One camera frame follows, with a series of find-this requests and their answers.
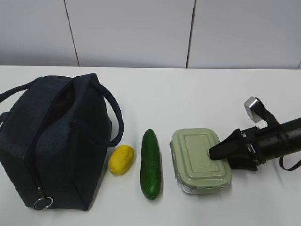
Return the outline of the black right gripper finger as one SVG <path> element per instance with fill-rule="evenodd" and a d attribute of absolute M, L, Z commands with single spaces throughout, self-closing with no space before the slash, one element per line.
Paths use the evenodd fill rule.
<path fill-rule="evenodd" d="M 233 155 L 227 157 L 232 170 L 257 171 L 257 165 L 252 155 Z"/>
<path fill-rule="evenodd" d="M 234 130 L 225 140 L 209 149 L 212 160 L 245 157 L 245 146 L 240 129 Z"/>

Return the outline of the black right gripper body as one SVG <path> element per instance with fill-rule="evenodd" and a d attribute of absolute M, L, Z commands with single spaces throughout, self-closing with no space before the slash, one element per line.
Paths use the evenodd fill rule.
<path fill-rule="evenodd" d="M 245 155 L 252 155 L 256 165 L 288 155 L 288 138 L 280 125 L 252 127 L 241 131 Z"/>

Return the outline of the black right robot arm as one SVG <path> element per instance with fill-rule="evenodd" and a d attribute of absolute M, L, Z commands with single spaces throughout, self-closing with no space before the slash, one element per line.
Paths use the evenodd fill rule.
<path fill-rule="evenodd" d="M 209 149 L 212 160 L 226 159 L 232 170 L 257 171 L 266 161 L 279 159 L 286 171 L 301 166 L 298 161 L 290 168 L 284 166 L 284 157 L 301 150 L 300 118 L 265 128 L 252 127 L 234 130 L 225 140 Z"/>

